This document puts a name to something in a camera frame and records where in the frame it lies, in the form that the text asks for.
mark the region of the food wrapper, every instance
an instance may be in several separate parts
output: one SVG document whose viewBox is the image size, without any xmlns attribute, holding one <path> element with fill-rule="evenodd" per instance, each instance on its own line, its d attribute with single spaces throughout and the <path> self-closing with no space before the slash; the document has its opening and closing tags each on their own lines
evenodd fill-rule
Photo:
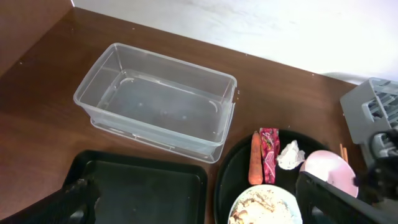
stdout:
<svg viewBox="0 0 398 224">
<path fill-rule="evenodd" d="M 264 180 L 266 184 L 275 183 L 276 157 L 280 150 L 280 141 L 277 128 L 261 128 L 261 156 Z"/>
</svg>

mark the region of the white tissue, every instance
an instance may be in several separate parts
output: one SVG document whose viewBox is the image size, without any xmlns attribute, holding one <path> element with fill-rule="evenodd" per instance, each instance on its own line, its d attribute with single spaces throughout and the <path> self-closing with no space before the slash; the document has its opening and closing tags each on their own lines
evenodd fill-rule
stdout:
<svg viewBox="0 0 398 224">
<path fill-rule="evenodd" d="M 293 140 L 292 143 L 288 144 L 284 150 L 282 150 L 276 160 L 280 168 L 292 170 L 300 165 L 300 163 L 304 162 L 304 155 L 305 152 L 303 150 L 299 150 L 297 141 Z"/>
</svg>

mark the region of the clear plastic container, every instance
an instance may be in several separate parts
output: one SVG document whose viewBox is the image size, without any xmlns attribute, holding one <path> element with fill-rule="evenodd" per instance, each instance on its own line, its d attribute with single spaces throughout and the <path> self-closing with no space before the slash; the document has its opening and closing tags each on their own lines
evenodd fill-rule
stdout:
<svg viewBox="0 0 398 224">
<path fill-rule="evenodd" d="M 236 85 L 231 75 L 113 44 L 74 100 L 97 128 L 213 163 L 228 135 Z"/>
</svg>

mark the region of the brown table surface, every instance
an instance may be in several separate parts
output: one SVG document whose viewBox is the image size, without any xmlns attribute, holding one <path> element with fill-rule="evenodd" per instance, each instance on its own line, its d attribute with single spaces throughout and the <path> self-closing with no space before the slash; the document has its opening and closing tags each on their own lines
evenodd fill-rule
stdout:
<svg viewBox="0 0 398 224">
<path fill-rule="evenodd" d="M 233 75 L 235 111 L 216 164 L 155 149 L 92 127 L 73 94 L 96 59 L 120 42 Z M 214 223 L 213 189 L 229 149 L 260 127 L 298 131 L 362 170 L 339 99 L 354 85 L 168 32 L 74 8 L 0 79 L 0 219 L 58 190 L 85 149 L 197 164 L 208 173 L 206 223 Z"/>
</svg>

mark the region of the black tray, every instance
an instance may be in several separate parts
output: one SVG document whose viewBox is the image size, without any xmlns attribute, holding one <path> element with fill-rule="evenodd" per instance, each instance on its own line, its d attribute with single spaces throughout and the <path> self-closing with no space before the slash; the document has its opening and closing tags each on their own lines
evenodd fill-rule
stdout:
<svg viewBox="0 0 398 224">
<path fill-rule="evenodd" d="M 214 216 L 216 223 L 228 223 L 228 215 L 236 198 L 251 187 L 248 181 L 251 138 L 248 136 L 235 145 L 225 157 L 218 171 L 214 194 Z M 303 134 L 288 130 L 279 130 L 280 151 L 288 143 L 297 140 L 300 150 L 307 158 L 313 151 L 328 150 L 326 146 Z M 293 170 L 275 168 L 275 185 L 295 195 L 295 184 L 299 177 L 300 166 Z"/>
<path fill-rule="evenodd" d="M 205 221 L 207 175 L 199 166 L 84 151 L 64 185 L 86 175 L 101 191 L 96 224 Z"/>
</svg>

